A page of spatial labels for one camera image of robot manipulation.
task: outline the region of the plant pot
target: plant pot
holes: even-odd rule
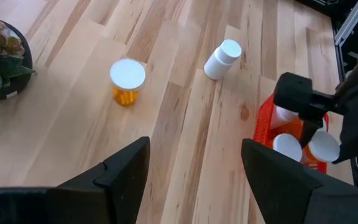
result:
[[[25,50],[22,65],[27,68],[32,69],[32,56],[31,56],[29,43],[27,43],[25,37],[15,27],[13,27],[12,25],[10,25],[4,21],[1,21],[1,22],[5,23],[5,25],[8,28],[10,28],[13,32],[15,32],[17,34],[17,36],[22,40],[23,48]],[[30,81],[30,78],[31,78],[31,74],[21,75],[21,76],[12,78],[10,86],[0,89],[0,100],[8,99],[8,98],[20,93],[27,86],[27,84]]]

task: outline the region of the red basket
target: red basket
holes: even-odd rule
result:
[[[297,119],[296,121],[288,124],[284,124],[275,129],[270,129],[270,122],[273,115],[274,103],[273,95],[271,95],[259,108],[258,120],[256,123],[256,129],[254,133],[254,140],[269,147],[273,148],[274,138],[283,133],[292,134],[297,139],[300,138],[302,132],[302,121]],[[327,124],[328,130],[328,116],[324,115],[324,119]],[[303,162],[304,165],[316,169],[322,173],[327,173],[327,163],[325,162]]]

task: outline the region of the orange pill bottle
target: orange pill bottle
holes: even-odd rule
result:
[[[112,65],[110,78],[114,100],[121,106],[130,106],[139,97],[140,88],[146,79],[146,72],[140,62],[124,58]]]

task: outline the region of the black pot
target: black pot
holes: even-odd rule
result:
[[[29,43],[27,43],[23,34],[21,34],[15,27],[13,27],[12,25],[10,25],[4,21],[1,21],[1,22],[5,23],[5,25],[8,28],[10,28],[13,32],[15,32],[17,34],[17,36],[19,36],[19,38],[22,40],[23,47],[25,50],[22,65],[27,68],[32,69],[32,56],[31,56]],[[26,74],[26,75],[21,75],[21,76],[15,77],[15,78],[11,78],[11,85],[0,89],[0,100],[8,99],[8,98],[20,93],[27,86],[27,84],[30,81],[30,78],[31,78],[31,74]]]

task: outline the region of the wooden floor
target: wooden floor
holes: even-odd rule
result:
[[[138,223],[262,223],[240,157],[283,72],[338,84],[328,17],[293,0],[0,0],[28,38],[34,76],[0,101],[0,186],[54,186],[141,136],[152,157]],[[223,39],[244,54],[223,80],[203,64]],[[109,68],[144,63],[137,104],[112,100]],[[338,136],[341,117],[330,115]],[[329,173],[351,182],[349,163]]]

